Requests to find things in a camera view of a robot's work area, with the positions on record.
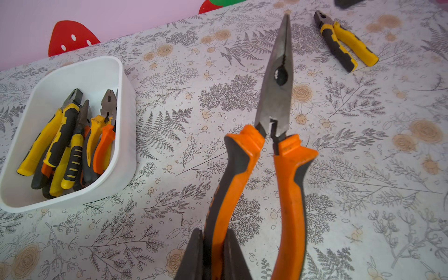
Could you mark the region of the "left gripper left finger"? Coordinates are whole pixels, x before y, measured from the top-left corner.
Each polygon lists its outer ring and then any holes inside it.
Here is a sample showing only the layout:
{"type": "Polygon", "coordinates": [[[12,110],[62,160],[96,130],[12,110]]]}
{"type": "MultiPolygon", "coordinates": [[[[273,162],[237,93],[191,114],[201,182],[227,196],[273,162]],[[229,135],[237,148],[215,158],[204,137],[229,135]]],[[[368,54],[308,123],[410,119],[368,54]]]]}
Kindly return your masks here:
{"type": "Polygon", "coordinates": [[[203,231],[194,229],[174,280],[202,280],[204,265],[203,231]]]}

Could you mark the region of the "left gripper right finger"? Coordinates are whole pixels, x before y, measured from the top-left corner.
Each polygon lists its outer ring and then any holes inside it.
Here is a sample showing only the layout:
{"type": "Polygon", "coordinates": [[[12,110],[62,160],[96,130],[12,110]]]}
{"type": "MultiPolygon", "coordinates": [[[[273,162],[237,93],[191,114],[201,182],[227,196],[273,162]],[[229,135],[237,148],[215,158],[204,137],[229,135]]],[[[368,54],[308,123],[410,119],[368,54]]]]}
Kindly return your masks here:
{"type": "Polygon", "coordinates": [[[224,241],[223,280],[252,280],[234,231],[229,228],[224,241]]]}

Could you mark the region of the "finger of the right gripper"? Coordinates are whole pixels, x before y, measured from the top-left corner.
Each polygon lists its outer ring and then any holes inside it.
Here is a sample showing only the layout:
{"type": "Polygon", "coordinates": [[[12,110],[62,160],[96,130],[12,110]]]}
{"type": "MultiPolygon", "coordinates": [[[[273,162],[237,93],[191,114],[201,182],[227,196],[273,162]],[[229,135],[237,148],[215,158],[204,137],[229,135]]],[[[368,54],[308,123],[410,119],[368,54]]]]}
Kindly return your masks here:
{"type": "Polygon", "coordinates": [[[348,9],[362,1],[363,0],[334,0],[334,4],[341,9],[348,9]]]}

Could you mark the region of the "white plastic storage box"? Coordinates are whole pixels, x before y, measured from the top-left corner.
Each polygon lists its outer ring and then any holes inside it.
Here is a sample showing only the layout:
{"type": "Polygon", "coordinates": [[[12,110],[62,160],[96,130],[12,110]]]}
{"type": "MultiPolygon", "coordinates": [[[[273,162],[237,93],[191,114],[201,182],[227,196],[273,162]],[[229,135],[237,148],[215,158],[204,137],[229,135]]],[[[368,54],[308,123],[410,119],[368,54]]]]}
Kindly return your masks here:
{"type": "Polygon", "coordinates": [[[69,208],[120,191],[131,181],[137,168],[136,126],[136,93],[118,58],[92,58],[48,74],[34,87],[9,147],[1,172],[1,208],[11,213],[39,208],[69,208]],[[17,169],[35,139],[74,89],[83,93],[80,104],[72,103],[64,109],[60,128],[45,149],[46,155],[38,161],[35,173],[28,177],[19,175],[17,169]],[[71,138],[81,106],[88,99],[89,114],[93,118],[98,116],[108,89],[113,90],[117,98],[115,140],[108,168],[84,189],[64,190],[59,197],[45,198],[42,190],[32,188],[33,179],[42,164],[46,164],[55,168],[54,179],[61,181],[67,168],[63,158],[70,154],[71,138]]]}

